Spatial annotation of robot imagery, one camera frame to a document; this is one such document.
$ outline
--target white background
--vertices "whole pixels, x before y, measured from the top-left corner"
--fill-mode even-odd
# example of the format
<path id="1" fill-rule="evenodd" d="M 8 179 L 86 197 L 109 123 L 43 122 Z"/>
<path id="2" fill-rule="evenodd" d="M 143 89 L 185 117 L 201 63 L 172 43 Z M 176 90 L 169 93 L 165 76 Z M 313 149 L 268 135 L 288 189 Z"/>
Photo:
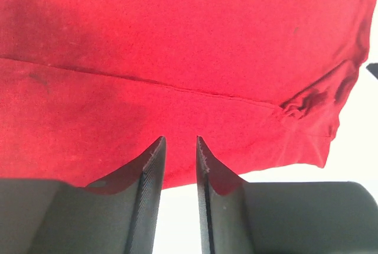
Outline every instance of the white background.
<path id="1" fill-rule="evenodd" d="M 356 181 L 378 201 L 378 80 L 366 70 L 372 62 L 378 63 L 378 10 L 373 17 L 369 59 L 340 113 L 340 127 L 325 168 L 296 164 L 242 177 L 250 182 Z M 201 253 L 196 185 L 162 191 L 153 253 Z"/>

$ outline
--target red fabric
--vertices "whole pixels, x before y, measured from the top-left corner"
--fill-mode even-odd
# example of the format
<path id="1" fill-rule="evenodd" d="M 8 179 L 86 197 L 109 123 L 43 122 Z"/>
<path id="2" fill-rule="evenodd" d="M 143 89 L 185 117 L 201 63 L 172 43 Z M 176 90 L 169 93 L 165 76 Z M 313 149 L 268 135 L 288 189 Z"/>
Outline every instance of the red fabric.
<path id="1" fill-rule="evenodd" d="M 196 135 L 237 173 L 323 167 L 375 3 L 0 0 L 0 176 L 86 185 L 160 135 L 164 187 Z"/>

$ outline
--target white surface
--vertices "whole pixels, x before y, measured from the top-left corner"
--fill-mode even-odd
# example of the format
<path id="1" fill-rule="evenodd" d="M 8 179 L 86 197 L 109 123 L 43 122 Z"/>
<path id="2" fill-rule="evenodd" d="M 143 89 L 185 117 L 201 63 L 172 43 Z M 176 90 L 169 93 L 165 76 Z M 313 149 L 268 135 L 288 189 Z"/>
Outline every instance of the white surface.
<path id="1" fill-rule="evenodd" d="M 355 181 L 378 201 L 378 80 L 366 70 L 378 62 L 378 10 L 370 35 L 369 60 L 344 109 L 340 128 L 332 141 L 324 169 L 297 164 L 254 171 L 242 177 L 250 182 Z M 200 254 L 200 222 L 197 187 L 188 185 L 163 190 L 154 243 L 154 254 Z"/>

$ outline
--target black object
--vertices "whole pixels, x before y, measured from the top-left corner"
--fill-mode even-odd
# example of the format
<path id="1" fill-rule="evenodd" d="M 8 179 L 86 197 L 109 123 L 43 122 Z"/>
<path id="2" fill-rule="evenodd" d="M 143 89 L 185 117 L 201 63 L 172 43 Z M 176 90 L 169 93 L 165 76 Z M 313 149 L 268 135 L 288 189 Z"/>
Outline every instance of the black object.
<path id="1" fill-rule="evenodd" d="M 368 69 L 369 72 L 371 72 L 371 74 L 378 79 L 378 63 L 369 64 L 366 69 Z"/>
<path id="2" fill-rule="evenodd" d="M 0 180 L 0 253 L 152 253 L 164 165 L 162 137 L 85 188 Z"/>
<path id="3" fill-rule="evenodd" d="M 203 254 L 378 253 L 378 207 L 359 184 L 248 183 L 197 140 Z"/>

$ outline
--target red garment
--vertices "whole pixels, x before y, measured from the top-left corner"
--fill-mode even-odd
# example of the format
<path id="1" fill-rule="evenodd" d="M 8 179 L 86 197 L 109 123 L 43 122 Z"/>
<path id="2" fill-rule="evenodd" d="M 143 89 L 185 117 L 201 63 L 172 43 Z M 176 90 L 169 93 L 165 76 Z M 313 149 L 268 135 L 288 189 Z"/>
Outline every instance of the red garment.
<path id="1" fill-rule="evenodd" d="M 376 0 L 0 0 L 2 177 L 75 185 L 167 137 L 237 173 L 323 167 Z"/>

